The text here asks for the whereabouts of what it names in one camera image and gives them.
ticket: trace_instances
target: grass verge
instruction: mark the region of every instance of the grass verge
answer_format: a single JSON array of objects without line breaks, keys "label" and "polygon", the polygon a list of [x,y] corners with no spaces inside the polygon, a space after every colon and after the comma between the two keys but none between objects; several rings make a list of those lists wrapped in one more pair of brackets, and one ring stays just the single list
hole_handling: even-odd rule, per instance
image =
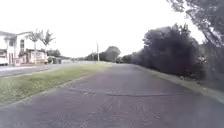
[{"label": "grass verge", "polygon": [[153,75],[160,77],[162,79],[168,80],[172,83],[175,83],[177,85],[181,85],[183,87],[186,87],[188,89],[191,89],[195,92],[201,93],[204,96],[208,96],[211,97],[217,101],[219,101],[220,103],[224,104],[224,93],[218,90],[214,90],[208,87],[203,87],[199,84],[197,84],[196,82],[193,81],[186,81],[186,80],[182,80],[177,76],[174,75],[169,75],[169,74],[165,74],[165,73],[161,73],[155,70],[150,70],[144,67],[140,67],[139,68],[143,69],[143,70],[148,70],[150,73],[152,73]]},{"label": "grass verge", "polygon": [[0,78],[0,105],[12,103],[81,76],[104,70],[110,63],[85,64],[30,75]]}]

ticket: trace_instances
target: green lawn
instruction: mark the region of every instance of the green lawn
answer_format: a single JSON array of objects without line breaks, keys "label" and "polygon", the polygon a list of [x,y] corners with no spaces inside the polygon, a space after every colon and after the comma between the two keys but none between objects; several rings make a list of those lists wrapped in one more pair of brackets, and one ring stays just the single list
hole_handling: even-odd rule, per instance
[{"label": "green lawn", "polygon": [[30,75],[0,78],[0,105],[21,100],[89,73],[104,70],[111,65],[110,63],[85,64]]}]

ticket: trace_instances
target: asphalt road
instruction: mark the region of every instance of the asphalt road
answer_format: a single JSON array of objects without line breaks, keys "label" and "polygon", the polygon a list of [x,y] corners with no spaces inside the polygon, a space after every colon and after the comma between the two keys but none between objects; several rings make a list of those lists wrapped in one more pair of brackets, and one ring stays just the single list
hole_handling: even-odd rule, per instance
[{"label": "asphalt road", "polygon": [[39,72],[39,71],[43,71],[43,70],[61,68],[61,67],[70,66],[70,65],[88,64],[88,63],[92,63],[92,62],[80,61],[80,62],[68,63],[68,64],[49,64],[49,65],[44,65],[44,66],[28,67],[28,68],[24,68],[24,69],[22,69],[22,67],[20,67],[21,69],[17,69],[17,70],[2,70],[2,71],[0,70],[0,77],[27,74],[27,73]]},{"label": "asphalt road", "polygon": [[0,128],[223,128],[224,105],[133,65],[0,108]]}]

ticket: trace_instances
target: car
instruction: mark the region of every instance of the car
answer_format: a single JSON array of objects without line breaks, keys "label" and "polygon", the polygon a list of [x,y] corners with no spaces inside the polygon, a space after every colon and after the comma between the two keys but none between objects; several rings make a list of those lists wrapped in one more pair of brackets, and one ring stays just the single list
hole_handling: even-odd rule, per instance
[{"label": "car", "polygon": [[8,65],[7,58],[5,56],[0,56],[0,66],[7,66],[7,65]]}]

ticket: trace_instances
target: white house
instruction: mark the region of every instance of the white house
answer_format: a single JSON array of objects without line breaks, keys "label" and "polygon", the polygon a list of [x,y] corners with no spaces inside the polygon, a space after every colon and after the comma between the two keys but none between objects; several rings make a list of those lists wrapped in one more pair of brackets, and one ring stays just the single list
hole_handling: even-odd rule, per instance
[{"label": "white house", "polygon": [[[34,63],[34,43],[25,38],[29,33],[13,34],[0,31],[0,56],[5,58],[9,65],[16,63]],[[37,62],[43,62],[47,57],[45,52],[40,49],[37,48]]]}]

